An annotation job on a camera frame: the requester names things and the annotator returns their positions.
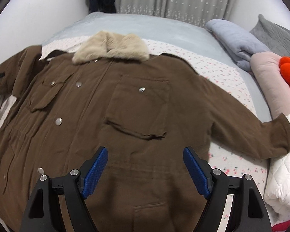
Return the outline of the cherry print bed sheet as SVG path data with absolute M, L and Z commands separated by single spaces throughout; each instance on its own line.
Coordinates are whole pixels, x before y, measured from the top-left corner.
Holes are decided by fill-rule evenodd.
M 145 44 L 154 57 L 166 55 L 169 58 L 183 58 L 187 68 L 195 70 L 239 100 L 251 112 L 255 112 L 252 96 L 236 68 L 168 43 L 147 39 Z M 30 162 L 36 167 L 42 167 L 50 175 L 60 176 L 79 165 L 80 159 L 92 155 L 98 145 L 108 149 L 117 146 L 113 138 L 100 139 L 95 134 L 93 120 L 88 119 L 84 138 L 75 147 L 64 149 L 62 142 L 49 142 L 47 136 L 51 134 L 67 141 L 66 131 L 69 128 L 75 129 L 77 121 L 72 120 L 71 115 L 64 115 L 61 125 L 55 125 L 52 120 L 46 124 L 46 132 L 40 136 L 42 143 L 26 151 L 22 161 L 19 161 L 15 147 L 10 143 L 4 146 L 4 153 L 0 157 L 0 219 L 13 230 L 20 228 L 21 215 L 38 180 L 35 170 L 26 170 Z M 258 189 L 264 190 L 268 173 L 266 160 L 250 158 L 217 141 L 211 142 L 207 155 L 210 164 L 222 169 L 227 175 L 241 177 L 246 173 L 251 174 Z M 101 182 L 95 194 L 87 199 L 87 205 L 109 204 L 115 197 L 131 199 L 132 189 L 120 176 L 121 172 L 133 175 L 137 193 L 144 197 L 144 200 L 120 212 L 121 219 L 128 220 L 127 231 L 154 231 L 154 224 L 158 225 L 158 231 L 180 231 L 182 225 L 186 225 L 186 210 L 178 209 L 177 201 L 188 199 L 188 190 L 194 186 L 183 165 L 178 171 L 171 169 L 168 172 L 164 171 L 164 165 L 159 165 L 155 172 L 150 172 L 146 168 L 139 169 L 133 162 L 119 165 L 114 155 L 110 154 Z

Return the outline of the folded light blue blanket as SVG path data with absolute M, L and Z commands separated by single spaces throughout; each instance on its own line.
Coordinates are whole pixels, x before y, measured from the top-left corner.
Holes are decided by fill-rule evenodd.
M 205 27 L 227 50 L 237 66 L 246 72 L 252 72 L 250 59 L 254 54 L 270 51 L 254 35 L 231 21 L 212 19 Z

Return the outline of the brown coat with fur collar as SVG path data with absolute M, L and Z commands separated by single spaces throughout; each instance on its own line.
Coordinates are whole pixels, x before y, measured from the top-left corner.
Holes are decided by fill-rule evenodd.
M 178 171 L 185 166 L 187 146 L 207 160 L 212 140 L 260 160 L 290 152 L 286 116 L 261 122 L 229 93 L 187 68 L 183 59 L 150 55 L 134 34 L 99 32 L 76 52 L 51 60 L 42 58 L 41 46 L 29 46 L 0 65 L 0 95 L 16 98 L 0 127 L 0 157 L 10 143 L 19 161 L 42 143 L 46 123 L 52 120 L 59 126 L 64 115 L 77 121 L 76 128 L 66 131 L 67 141 L 49 134 L 49 142 L 75 147 L 92 119 L 100 139 L 117 143 L 110 149 L 98 145 L 107 148 L 108 160 L 113 154 L 119 165 L 133 162 L 150 172 L 159 165 L 166 172 Z M 33 162 L 26 166 L 37 174 L 38 168 Z M 109 204 L 87 206 L 99 231 L 127 231 L 128 220 L 122 220 L 120 212 L 144 200 L 133 175 L 120 176 L 132 189 L 131 199 L 115 197 Z M 193 186 L 188 199 L 177 201 L 178 209 L 186 210 L 180 231 L 195 228 L 206 203 Z

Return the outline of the white quilted comforter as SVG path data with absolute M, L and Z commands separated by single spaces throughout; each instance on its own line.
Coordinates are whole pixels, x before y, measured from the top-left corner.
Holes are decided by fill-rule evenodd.
M 272 225 L 290 220 L 290 152 L 270 160 L 264 201 Z

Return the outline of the pink pillow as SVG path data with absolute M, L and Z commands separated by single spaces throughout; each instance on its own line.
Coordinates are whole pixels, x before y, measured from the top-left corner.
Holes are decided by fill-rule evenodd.
M 273 52 L 252 55 L 250 67 L 265 96 L 272 118 L 290 114 L 290 86 L 280 74 L 281 56 Z

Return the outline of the light blue bed cover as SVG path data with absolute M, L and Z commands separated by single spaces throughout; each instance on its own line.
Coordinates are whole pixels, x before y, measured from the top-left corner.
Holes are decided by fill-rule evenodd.
M 271 120 L 255 79 L 233 62 L 206 29 L 180 21 L 145 15 L 91 13 L 44 42 L 42 56 L 55 49 L 74 52 L 101 30 L 136 34 L 146 42 L 151 54 L 169 53 L 185 59 L 197 73 L 237 98 L 262 122 Z

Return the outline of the grey quilted headboard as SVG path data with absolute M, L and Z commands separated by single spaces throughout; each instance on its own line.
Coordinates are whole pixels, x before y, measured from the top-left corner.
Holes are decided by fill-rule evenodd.
M 258 22 L 250 33 L 271 52 L 281 57 L 290 57 L 290 30 L 266 20 L 262 14 L 259 14 Z

